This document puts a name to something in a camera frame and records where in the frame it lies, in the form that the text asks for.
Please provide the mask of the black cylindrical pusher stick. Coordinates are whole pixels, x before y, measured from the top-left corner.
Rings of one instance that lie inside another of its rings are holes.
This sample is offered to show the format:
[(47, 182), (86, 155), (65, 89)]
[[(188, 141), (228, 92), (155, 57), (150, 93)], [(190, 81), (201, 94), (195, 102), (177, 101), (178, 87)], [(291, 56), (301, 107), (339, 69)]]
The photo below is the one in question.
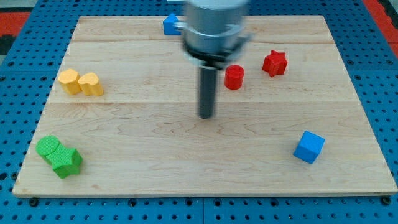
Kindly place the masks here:
[(198, 115), (202, 119), (213, 116), (217, 86), (217, 70), (199, 69)]

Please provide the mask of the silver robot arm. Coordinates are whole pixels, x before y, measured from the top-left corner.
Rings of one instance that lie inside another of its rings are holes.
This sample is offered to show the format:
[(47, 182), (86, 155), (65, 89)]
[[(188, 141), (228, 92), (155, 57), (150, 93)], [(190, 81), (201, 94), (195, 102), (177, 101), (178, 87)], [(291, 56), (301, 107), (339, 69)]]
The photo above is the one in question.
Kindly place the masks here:
[(214, 115), (218, 72), (236, 61), (252, 38), (244, 33), (248, 8), (248, 0), (190, 0), (184, 5), (185, 20), (175, 23), (186, 56), (198, 67), (201, 119)]

